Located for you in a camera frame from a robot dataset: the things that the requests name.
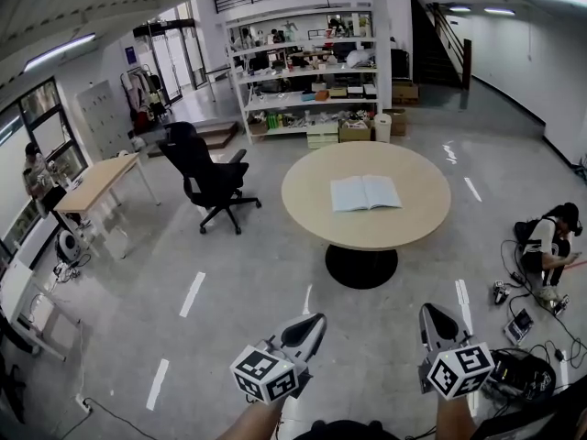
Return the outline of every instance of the cardboard box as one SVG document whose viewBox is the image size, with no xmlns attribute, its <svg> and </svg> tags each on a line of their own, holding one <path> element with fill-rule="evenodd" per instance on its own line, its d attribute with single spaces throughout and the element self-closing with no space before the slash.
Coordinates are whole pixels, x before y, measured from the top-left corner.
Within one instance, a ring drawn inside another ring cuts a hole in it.
<svg viewBox="0 0 587 440">
<path fill-rule="evenodd" d="M 404 136 L 407 125 L 405 109 L 383 109 L 383 112 L 392 117 L 392 135 Z"/>
<path fill-rule="evenodd" d="M 373 126 L 371 121 L 365 122 L 369 128 L 348 128 L 343 127 L 346 121 L 338 121 L 338 141 L 355 142 L 355 141 L 370 141 L 373 137 Z"/>
<path fill-rule="evenodd" d="M 392 103 L 395 105 L 417 105 L 420 99 L 420 90 L 412 82 L 393 82 Z"/>
<path fill-rule="evenodd" d="M 250 134 L 253 136 L 258 136 L 267 133 L 267 123 L 266 122 L 258 122 L 256 124 L 249 124 Z"/>
</svg>

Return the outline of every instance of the stair railing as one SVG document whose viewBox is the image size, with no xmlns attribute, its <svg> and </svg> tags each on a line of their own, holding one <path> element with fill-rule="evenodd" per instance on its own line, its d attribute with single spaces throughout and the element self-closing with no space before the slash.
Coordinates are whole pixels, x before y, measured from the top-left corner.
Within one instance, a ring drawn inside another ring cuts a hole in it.
<svg viewBox="0 0 587 440">
<path fill-rule="evenodd" d="M 472 64 L 471 40 L 464 39 L 462 42 L 460 41 L 454 29 L 450 26 L 450 23 L 440 11 L 438 4 L 427 5 L 426 7 L 434 17 L 434 28 L 437 31 L 438 37 L 443 42 L 446 49 L 455 55 L 455 57 L 451 59 L 453 60 L 453 63 L 455 61 L 457 62 L 455 68 L 461 77 L 462 87 L 465 90 L 469 90 L 469 87 L 471 86 Z"/>
</svg>

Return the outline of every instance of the shelf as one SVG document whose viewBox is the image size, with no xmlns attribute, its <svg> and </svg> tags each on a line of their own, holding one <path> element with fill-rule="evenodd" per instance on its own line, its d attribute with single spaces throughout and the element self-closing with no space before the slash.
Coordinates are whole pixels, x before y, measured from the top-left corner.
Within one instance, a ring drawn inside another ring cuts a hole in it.
<svg viewBox="0 0 587 440">
<path fill-rule="evenodd" d="M 305 134 L 308 131 L 306 126 L 303 127 L 279 127 L 270 128 L 264 134 L 251 134 L 251 137 L 279 136 L 281 134 Z"/>
<path fill-rule="evenodd" d="M 375 42 L 375 38 L 316 38 L 316 39 L 302 39 L 293 42 L 279 42 L 277 44 L 268 44 L 266 46 L 258 46 L 253 49 L 244 49 L 238 51 L 231 51 L 232 57 L 239 57 L 241 55 L 254 54 L 256 52 L 264 52 L 266 50 L 279 50 L 285 48 L 292 48 L 296 46 L 322 46 L 324 44 L 338 44 L 340 42 Z"/>
<path fill-rule="evenodd" d="M 265 99 L 258 102 L 249 102 L 245 111 L 263 111 L 265 109 L 278 109 L 288 106 L 306 105 L 353 105 L 362 103 L 379 103 L 378 99 L 366 98 L 328 98 L 326 101 L 302 101 L 302 92 L 291 92 L 282 94 L 265 94 Z"/>
<path fill-rule="evenodd" d="M 350 69 L 349 67 L 347 67 L 346 63 L 336 63 L 332 65 L 327 65 L 327 67 L 324 70 L 304 68 L 295 69 L 288 72 L 270 71 L 265 75 L 241 77 L 238 80 L 238 84 L 266 82 L 268 80 L 278 80 L 280 78 L 304 77 L 309 75 L 329 75 L 336 73 L 377 73 L 377 69 Z"/>
<path fill-rule="evenodd" d="M 288 17 L 301 17 L 303 15 L 316 15 L 319 13 L 330 13 L 337 15 L 339 13 L 370 13 L 371 6 L 332 6 L 331 8 L 306 8 L 304 10 L 290 11 L 285 13 L 269 13 L 266 16 L 257 16 L 255 18 L 242 18 L 241 21 L 232 20 L 228 22 L 227 28 L 238 28 L 241 26 L 253 25 L 262 21 L 270 21 L 272 19 L 281 19 Z"/>
</svg>

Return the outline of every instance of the open book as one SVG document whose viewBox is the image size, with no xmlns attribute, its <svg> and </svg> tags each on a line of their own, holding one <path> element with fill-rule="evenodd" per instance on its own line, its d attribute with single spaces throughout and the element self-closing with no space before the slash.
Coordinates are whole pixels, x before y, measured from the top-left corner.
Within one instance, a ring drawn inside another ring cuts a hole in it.
<svg viewBox="0 0 587 440">
<path fill-rule="evenodd" d="M 392 178 L 386 176 L 351 176 L 331 181 L 330 194 L 334 212 L 402 206 Z"/>
</svg>

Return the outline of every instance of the black backpack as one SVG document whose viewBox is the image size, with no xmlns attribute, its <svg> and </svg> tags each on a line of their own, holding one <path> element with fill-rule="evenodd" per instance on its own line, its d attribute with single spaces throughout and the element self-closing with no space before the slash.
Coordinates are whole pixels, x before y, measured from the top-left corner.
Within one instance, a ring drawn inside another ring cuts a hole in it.
<svg viewBox="0 0 587 440">
<path fill-rule="evenodd" d="M 543 216 L 542 218 L 534 218 L 532 220 L 528 220 L 527 222 L 517 222 L 514 225 L 514 235 L 521 246 L 524 247 L 528 244 L 528 240 L 532 236 L 532 233 L 534 233 L 536 225 L 538 225 L 538 222 L 542 219 L 550 220 L 553 224 L 556 224 L 552 218 L 546 218 Z"/>
</svg>

